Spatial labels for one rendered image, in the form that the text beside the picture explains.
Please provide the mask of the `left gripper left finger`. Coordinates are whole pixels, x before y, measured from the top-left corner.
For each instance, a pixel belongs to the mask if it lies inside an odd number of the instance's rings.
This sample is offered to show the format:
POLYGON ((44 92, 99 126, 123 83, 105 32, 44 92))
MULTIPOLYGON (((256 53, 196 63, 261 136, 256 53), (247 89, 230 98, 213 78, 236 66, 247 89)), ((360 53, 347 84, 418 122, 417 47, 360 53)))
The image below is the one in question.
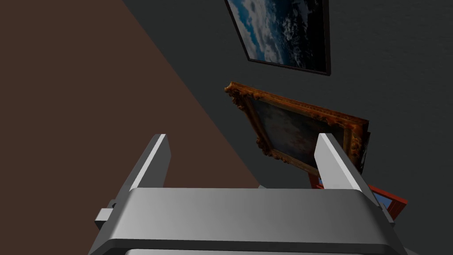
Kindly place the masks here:
POLYGON ((155 134, 121 186, 114 206, 135 188, 162 188, 171 159, 168 136, 155 134))

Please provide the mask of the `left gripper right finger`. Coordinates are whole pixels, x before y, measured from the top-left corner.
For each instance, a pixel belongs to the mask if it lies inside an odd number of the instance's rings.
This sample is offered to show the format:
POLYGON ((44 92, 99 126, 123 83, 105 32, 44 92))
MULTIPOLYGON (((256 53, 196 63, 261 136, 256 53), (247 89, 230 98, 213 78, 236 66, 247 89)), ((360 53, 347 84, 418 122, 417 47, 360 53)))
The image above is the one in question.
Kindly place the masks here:
POLYGON ((355 189, 380 206, 351 160, 331 133, 318 135, 314 158, 325 189, 355 189))

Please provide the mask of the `ornate gold framed painting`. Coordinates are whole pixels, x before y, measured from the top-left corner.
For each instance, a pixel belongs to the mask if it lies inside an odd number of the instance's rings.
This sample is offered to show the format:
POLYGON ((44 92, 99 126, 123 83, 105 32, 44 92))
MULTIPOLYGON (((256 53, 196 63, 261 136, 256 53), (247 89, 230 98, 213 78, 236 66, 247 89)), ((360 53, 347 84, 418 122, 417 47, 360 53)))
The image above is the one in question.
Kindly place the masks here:
POLYGON ((232 82, 225 89, 257 134, 262 152, 318 176, 314 158, 318 135, 331 133, 361 173, 369 121, 232 82))

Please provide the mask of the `red framed picture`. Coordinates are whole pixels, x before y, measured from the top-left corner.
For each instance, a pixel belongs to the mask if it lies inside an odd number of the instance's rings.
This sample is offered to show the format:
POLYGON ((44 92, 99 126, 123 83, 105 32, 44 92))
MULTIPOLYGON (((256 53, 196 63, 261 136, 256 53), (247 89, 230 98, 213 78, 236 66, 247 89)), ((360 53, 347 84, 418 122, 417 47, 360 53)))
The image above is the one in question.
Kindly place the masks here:
MULTIPOLYGON (((313 189, 324 189, 322 180, 313 174, 308 174, 310 185, 313 189)), ((369 185, 371 191, 375 195, 378 202, 382 203, 393 220, 403 211, 408 201, 396 196, 392 193, 386 192, 382 189, 369 185)))

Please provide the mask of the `black framed sky picture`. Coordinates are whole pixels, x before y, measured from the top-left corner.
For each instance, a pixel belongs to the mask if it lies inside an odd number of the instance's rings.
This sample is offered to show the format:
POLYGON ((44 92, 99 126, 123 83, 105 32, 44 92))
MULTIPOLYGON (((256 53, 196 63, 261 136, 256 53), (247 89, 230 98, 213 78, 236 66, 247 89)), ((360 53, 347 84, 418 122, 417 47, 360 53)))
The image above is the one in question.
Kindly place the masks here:
POLYGON ((329 76, 329 0, 224 0, 250 62, 329 76))

